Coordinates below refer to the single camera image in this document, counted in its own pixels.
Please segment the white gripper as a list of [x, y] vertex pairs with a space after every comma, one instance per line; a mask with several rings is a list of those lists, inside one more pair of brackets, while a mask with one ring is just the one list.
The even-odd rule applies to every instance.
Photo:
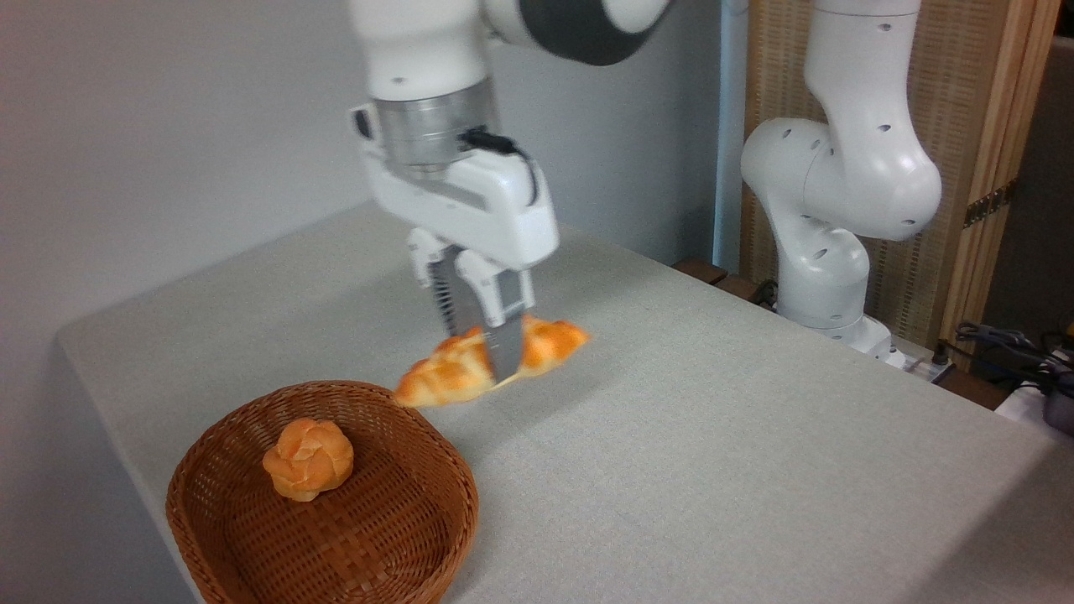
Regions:
[[373, 199], [415, 227], [407, 238], [415, 278], [432, 291], [446, 333], [478, 328], [494, 382], [507, 382], [521, 364], [523, 316], [534, 306], [529, 268], [560, 244], [540, 167], [511, 138], [482, 125], [452, 138], [461, 156], [423, 179], [413, 167], [388, 159], [373, 104], [353, 107], [352, 120]]

